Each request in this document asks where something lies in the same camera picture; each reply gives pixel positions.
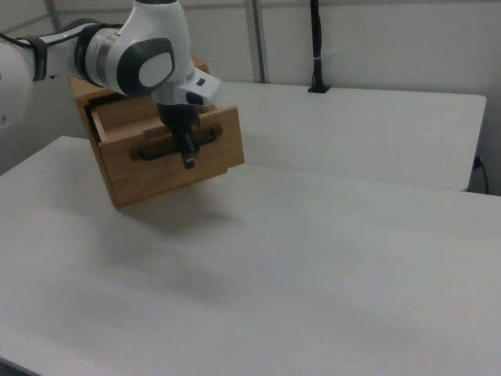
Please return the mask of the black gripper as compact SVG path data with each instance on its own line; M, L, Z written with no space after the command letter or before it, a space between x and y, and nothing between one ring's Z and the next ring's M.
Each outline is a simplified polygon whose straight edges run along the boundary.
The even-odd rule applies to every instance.
M157 110L161 122L173 132L185 169L194 168L196 153L200 152L200 146L193 135L193 125L199 119L197 107L190 104L158 103Z

